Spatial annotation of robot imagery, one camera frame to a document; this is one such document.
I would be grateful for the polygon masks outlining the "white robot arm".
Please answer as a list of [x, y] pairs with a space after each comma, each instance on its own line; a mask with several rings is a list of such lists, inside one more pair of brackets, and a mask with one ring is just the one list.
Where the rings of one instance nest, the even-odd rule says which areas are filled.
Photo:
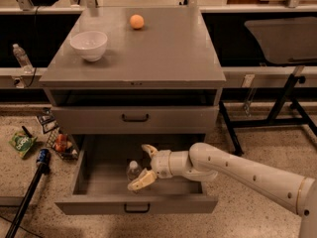
[[222, 173], [300, 216], [298, 238], [317, 238], [316, 179], [237, 157], [206, 143], [195, 143], [189, 150], [177, 152], [159, 151], [148, 144], [142, 149], [150, 156], [151, 167], [128, 184], [129, 190], [173, 177], [211, 181]]

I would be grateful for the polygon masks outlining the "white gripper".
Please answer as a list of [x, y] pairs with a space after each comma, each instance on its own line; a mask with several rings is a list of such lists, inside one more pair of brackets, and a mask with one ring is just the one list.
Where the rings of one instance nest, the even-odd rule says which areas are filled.
[[172, 173], [169, 167], [169, 157], [171, 154], [171, 150], [158, 151], [156, 147], [149, 144], [143, 144], [142, 149], [152, 159], [152, 171], [143, 169], [139, 176], [133, 179], [128, 184], [129, 191], [137, 191], [146, 186], [149, 186], [154, 183], [157, 178], [170, 179], [172, 177]]

